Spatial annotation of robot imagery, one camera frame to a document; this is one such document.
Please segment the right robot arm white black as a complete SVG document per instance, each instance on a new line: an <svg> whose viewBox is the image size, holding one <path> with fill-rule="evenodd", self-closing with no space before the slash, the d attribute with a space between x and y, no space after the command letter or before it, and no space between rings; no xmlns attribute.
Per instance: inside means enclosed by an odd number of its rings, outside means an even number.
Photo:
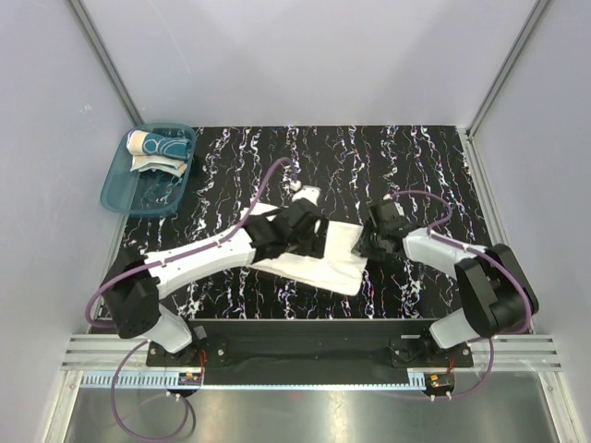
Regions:
<svg viewBox="0 0 591 443"><path fill-rule="evenodd" d="M390 199L370 207L352 252L380 264L421 263L456 281L462 307L410 341L392 341L389 348L397 365L445 365L470 341L528 331L539 309L507 245L470 245L438 234L433 226L410 222Z"/></svg>

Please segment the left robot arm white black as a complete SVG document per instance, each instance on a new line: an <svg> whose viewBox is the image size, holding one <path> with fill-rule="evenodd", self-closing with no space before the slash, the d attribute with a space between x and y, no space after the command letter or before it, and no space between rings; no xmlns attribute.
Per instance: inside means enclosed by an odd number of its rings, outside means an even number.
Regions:
<svg viewBox="0 0 591 443"><path fill-rule="evenodd" d="M189 245L151 255L119 254L103 292L118 337L141 337L177 364L192 364L202 340L163 299L193 281L265 259L321 258L328 227L318 206L303 198L259 215L247 212L238 224Z"/></svg>

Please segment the teal beige Doraemon towel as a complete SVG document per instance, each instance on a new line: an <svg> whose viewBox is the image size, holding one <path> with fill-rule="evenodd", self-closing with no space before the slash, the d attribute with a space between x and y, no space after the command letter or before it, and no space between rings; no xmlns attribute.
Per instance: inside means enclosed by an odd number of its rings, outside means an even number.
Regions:
<svg viewBox="0 0 591 443"><path fill-rule="evenodd" d="M189 158L190 140L171 138L143 130L127 134L127 152L131 155L131 172L163 172L181 177Z"/></svg>

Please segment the white towel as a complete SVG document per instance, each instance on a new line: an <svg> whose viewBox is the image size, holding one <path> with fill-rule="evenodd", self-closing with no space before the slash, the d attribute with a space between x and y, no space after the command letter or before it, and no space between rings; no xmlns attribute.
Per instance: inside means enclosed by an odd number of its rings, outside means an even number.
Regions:
<svg viewBox="0 0 591 443"><path fill-rule="evenodd" d="M257 204L244 210L232 234L244 232L254 248L249 266L287 280L338 293L355 295L363 281L367 260L353 253L362 227L329 220L324 258L302 257L286 252L286 245L271 226L281 208Z"/></svg>

